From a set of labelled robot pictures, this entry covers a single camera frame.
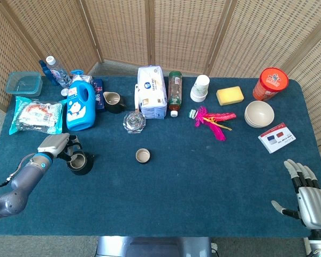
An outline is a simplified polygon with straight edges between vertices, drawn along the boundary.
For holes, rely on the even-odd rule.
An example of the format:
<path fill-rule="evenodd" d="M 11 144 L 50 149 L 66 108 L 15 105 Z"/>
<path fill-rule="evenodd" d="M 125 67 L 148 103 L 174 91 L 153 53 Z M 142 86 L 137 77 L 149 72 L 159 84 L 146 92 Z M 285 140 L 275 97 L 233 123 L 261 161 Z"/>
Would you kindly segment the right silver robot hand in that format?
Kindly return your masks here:
<path fill-rule="evenodd" d="M 314 172 L 306 165 L 291 159 L 284 161 L 290 174 L 298 202 L 298 210 L 284 208 L 275 200 L 271 201 L 275 210 L 297 220 L 310 230 L 321 230 L 321 188 Z"/>

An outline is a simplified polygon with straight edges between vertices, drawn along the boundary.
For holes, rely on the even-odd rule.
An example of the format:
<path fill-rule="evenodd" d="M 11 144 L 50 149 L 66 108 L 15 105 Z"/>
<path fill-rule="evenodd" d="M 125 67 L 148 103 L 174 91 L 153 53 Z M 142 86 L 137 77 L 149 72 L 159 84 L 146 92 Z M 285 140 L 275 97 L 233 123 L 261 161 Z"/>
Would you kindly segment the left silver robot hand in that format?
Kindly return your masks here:
<path fill-rule="evenodd" d="M 61 158 L 67 162 L 78 151 L 82 151 L 82 145 L 76 135 L 69 133 L 49 135 L 37 148 L 38 153 L 45 153 L 50 158 Z"/>

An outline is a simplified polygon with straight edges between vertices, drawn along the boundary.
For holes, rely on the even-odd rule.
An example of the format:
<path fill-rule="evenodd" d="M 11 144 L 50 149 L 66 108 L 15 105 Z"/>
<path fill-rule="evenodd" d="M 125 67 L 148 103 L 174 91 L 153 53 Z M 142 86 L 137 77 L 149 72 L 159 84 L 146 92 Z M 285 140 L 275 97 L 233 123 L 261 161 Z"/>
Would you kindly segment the black teapot with handle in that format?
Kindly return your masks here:
<path fill-rule="evenodd" d="M 76 151 L 67 162 L 68 168 L 77 176 L 89 173 L 94 165 L 94 155 L 88 152 Z"/>

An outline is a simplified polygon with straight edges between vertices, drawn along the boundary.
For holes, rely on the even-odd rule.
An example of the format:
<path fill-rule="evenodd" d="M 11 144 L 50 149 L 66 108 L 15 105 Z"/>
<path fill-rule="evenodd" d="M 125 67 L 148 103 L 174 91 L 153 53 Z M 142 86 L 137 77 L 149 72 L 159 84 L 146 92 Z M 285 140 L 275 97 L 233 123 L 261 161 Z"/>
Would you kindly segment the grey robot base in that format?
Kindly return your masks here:
<path fill-rule="evenodd" d="M 211 238 L 99 236 L 95 257 L 212 257 Z"/>

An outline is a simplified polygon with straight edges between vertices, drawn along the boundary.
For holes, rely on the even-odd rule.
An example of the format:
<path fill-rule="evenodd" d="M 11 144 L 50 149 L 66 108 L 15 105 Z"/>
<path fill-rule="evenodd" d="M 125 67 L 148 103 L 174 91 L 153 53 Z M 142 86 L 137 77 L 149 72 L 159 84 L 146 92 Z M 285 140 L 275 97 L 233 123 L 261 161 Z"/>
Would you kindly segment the teal snack package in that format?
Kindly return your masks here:
<path fill-rule="evenodd" d="M 66 103 L 66 99 L 50 102 L 17 96 L 9 134 L 13 135 L 19 131 L 61 134 L 63 132 L 63 110 Z"/>

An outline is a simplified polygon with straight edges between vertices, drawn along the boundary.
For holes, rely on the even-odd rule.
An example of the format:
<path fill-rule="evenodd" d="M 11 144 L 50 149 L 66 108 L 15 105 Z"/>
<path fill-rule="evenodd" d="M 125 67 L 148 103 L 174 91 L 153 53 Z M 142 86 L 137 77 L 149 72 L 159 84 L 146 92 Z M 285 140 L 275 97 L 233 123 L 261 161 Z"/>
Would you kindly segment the blue detergent jug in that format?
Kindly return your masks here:
<path fill-rule="evenodd" d="M 72 70 L 71 75 L 83 74 Z M 82 131 L 93 126 L 96 118 L 95 91 L 92 84 L 84 81 L 71 83 L 67 95 L 66 125 L 70 131 Z"/>

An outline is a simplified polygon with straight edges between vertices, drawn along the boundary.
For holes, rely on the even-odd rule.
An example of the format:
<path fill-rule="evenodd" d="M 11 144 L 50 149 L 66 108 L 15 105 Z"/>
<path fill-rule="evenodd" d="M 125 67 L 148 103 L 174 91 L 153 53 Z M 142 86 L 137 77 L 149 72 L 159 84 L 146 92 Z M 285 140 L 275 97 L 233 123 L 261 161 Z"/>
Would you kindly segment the dark blue patterned box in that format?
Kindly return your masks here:
<path fill-rule="evenodd" d="M 103 81 L 100 78 L 93 79 L 93 88 L 95 91 L 96 112 L 104 111 Z"/>

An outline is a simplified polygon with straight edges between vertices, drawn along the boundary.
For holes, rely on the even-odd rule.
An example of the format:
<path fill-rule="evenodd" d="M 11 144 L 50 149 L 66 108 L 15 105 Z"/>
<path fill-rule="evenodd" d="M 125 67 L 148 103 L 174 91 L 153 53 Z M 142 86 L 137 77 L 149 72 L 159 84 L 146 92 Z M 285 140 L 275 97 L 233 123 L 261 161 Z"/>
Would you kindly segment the black ceramic pitcher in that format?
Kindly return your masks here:
<path fill-rule="evenodd" d="M 119 114 L 126 110 L 123 98 L 116 92 L 104 92 L 105 110 L 113 114 Z"/>

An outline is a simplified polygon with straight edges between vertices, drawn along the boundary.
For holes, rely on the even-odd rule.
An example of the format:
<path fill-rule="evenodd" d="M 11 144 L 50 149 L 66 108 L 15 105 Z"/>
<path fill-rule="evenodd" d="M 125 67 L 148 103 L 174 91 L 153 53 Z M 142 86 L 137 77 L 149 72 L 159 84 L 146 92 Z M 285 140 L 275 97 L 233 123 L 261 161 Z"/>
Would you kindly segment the clear plastic food container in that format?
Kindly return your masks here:
<path fill-rule="evenodd" d="M 39 96 L 42 90 L 42 76 L 35 71 L 11 72 L 6 82 L 6 93 L 23 96 Z"/>

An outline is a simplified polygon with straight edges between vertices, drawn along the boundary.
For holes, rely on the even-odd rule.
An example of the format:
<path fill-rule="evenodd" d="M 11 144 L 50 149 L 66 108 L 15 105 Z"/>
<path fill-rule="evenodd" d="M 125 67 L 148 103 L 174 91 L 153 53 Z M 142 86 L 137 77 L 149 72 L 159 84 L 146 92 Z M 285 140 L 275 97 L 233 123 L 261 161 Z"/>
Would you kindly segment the white card box red stripe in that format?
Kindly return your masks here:
<path fill-rule="evenodd" d="M 272 154 L 296 140 L 296 137 L 289 130 L 285 123 L 280 123 L 279 125 L 259 135 L 258 139 L 266 148 L 266 150 Z"/>

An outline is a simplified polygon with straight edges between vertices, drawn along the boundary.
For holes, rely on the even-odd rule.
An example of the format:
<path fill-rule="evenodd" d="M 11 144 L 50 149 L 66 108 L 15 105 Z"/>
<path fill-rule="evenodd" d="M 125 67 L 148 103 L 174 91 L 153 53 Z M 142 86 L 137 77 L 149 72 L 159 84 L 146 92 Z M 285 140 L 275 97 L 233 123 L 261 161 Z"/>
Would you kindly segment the clear water bottle white cap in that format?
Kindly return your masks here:
<path fill-rule="evenodd" d="M 48 69 L 51 71 L 56 81 L 63 88 L 69 88 L 71 84 L 71 79 L 61 62 L 57 60 L 54 56 L 47 56 L 45 60 L 47 62 Z"/>

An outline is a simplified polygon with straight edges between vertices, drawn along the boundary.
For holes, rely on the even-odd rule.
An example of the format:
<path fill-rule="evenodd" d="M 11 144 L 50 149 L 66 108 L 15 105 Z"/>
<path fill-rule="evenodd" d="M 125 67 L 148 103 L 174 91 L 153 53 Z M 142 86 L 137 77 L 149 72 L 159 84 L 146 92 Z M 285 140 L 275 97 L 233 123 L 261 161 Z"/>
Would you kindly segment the dark blue plastic bottle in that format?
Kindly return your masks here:
<path fill-rule="evenodd" d="M 46 63 L 43 60 L 39 60 L 39 64 L 42 68 L 42 71 L 44 73 L 44 75 L 46 76 L 46 78 L 55 86 L 59 86 L 59 83 L 57 82 L 56 78 L 54 77 L 54 75 L 52 74 L 52 72 L 49 70 L 49 68 L 47 67 Z"/>

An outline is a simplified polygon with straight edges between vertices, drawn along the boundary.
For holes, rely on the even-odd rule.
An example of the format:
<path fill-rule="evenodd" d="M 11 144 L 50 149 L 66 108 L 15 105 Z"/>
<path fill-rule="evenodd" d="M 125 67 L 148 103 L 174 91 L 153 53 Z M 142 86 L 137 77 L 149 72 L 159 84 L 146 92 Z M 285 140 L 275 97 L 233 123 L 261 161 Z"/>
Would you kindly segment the clear glass ashtray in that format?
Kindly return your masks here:
<path fill-rule="evenodd" d="M 146 118 L 141 112 L 131 111 L 123 120 L 127 133 L 141 133 L 146 125 Z"/>

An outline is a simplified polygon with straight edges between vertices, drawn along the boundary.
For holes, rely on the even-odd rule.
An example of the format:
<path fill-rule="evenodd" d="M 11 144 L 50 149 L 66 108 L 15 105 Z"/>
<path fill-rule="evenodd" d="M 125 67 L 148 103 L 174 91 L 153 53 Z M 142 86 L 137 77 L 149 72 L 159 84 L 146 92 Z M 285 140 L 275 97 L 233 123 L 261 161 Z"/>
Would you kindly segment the beige bowl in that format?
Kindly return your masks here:
<path fill-rule="evenodd" d="M 244 119 L 251 127 L 266 127 L 273 122 L 274 111 L 266 102 L 252 101 L 245 108 Z"/>

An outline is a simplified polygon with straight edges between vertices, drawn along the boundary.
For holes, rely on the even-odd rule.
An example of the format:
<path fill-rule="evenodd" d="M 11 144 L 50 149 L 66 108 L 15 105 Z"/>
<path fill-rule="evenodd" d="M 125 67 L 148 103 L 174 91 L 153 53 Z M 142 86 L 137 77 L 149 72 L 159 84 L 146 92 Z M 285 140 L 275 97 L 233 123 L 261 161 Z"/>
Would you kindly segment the white tissue pack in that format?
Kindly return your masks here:
<path fill-rule="evenodd" d="M 167 95 L 161 67 L 139 67 L 137 87 L 139 107 L 146 119 L 164 119 L 167 111 Z"/>

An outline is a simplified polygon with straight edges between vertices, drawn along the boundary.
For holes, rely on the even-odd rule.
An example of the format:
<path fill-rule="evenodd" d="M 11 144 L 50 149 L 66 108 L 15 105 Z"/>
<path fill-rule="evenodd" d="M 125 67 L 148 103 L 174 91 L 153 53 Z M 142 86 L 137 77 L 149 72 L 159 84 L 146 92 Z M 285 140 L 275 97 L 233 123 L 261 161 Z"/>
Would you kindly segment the orange cylindrical canister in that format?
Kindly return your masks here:
<path fill-rule="evenodd" d="M 259 101 L 266 101 L 288 87 L 287 74 L 277 68 L 265 68 L 259 76 L 259 80 L 253 89 L 253 97 Z"/>

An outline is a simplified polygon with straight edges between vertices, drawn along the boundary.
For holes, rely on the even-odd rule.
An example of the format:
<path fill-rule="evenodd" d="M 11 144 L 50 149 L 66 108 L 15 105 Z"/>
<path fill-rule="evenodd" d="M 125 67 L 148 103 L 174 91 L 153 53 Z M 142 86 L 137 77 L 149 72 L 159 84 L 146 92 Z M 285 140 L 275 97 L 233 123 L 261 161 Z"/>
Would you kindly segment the blue table mat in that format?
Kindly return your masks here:
<path fill-rule="evenodd" d="M 258 139 L 264 130 L 250 127 L 244 110 L 253 100 L 255 78 L 212 78 L 202 103 L 210 112 L 233 112 L 225 141 L 188 117 L 200 106 L 190 99 L 194 78 L 184 78 L 177 117 L 149 119 L 141 133 L 123 127 L 124 113 L 100 112 L 95 125 L 77 132 L 85 151 L 95 155 L 92 170 L 72 173 L 54 160 L 18 215 L 0 218 L 0 235 L 120 235 L 305 237 L 309 230 L 278 213 L 278 201 L 297 208 L 284 161 L 307 165 L 321 187 L 321 157 L 300 84 L 269 101 L 273 126 L 285 123 L 296 137 L 270 154 Z M 221 106 L 219 89 L 239 86 L 244 100 Z M 150 151 L 139 163 L 135 153 Z"/>

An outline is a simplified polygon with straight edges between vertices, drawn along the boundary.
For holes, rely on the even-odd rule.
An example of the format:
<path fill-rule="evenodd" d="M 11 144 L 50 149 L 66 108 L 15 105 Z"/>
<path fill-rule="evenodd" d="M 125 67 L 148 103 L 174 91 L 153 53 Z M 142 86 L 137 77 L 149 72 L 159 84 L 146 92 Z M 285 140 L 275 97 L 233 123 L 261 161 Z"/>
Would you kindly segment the pink feather shuttlecock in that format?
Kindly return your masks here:
<path fill-rule="evenodd" d="M 225 141 L 226 137 L 222 129 L 231 131 L 232 129 L 220 124 L 220 122 L 226 122 L 231 119 L 236 118 L 236 114 L 233 112 L 227 113 L 210 113 L 207 108 L 204 106 L 199 107 L 198 109 L 192 109 L 188 117 L 195 120 L 195 127 L 200 125 L 206 125 L 214 133 L 215 138 L 218 141 Z"/>

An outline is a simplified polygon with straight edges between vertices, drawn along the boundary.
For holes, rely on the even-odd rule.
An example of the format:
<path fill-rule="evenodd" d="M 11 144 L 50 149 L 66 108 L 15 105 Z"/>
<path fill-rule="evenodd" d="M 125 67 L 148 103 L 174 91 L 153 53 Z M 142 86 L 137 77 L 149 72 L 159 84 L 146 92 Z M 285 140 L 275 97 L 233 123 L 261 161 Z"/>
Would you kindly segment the brown tea drink bottle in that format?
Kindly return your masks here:
<path fill-rule="evenodd" d="M 182 104 L 182 73 L 180 71 L 169 73 L 167 100 L 171 117 L 177 117 Z"/>

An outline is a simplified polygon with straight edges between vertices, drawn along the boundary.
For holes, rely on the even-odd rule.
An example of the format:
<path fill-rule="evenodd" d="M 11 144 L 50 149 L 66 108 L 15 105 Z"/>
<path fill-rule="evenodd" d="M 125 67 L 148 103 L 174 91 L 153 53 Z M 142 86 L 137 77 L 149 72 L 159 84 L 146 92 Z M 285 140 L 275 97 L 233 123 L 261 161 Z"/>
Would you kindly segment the yellow sponge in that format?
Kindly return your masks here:
<path fill-rule="evenodd" d="M 216 97 L 221 106 L 239 103 L 244 100 L 244 95 L 239 86 L 219 89 L 216 92 Z"/>

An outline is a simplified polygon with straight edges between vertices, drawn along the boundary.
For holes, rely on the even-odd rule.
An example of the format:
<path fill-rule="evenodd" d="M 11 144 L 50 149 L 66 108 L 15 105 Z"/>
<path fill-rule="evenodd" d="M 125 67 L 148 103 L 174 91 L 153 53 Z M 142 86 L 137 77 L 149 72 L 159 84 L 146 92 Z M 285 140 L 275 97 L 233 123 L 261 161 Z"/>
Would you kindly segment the woven bamboo folding screen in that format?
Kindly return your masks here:
<path fill-rule="evenodd" d="M 214 77 L 284 70 L 302 87 L 321 153 L 321 0 L 0 0 L 0 111 L 12 71 L 104 61 Z"/>

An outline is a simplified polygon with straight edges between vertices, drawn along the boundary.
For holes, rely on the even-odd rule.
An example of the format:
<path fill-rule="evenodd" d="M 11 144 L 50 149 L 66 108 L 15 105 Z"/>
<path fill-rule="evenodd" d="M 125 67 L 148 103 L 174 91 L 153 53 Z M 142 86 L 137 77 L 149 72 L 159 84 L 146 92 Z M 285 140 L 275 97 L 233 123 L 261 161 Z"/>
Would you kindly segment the white yogurt cup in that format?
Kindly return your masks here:
<path fill-rule="evenodd" d="M 208 94 L 210 79 L 207 75 L 199 75 L 190 91 L 190 98 L 194 102 L 203 102 Z"/>

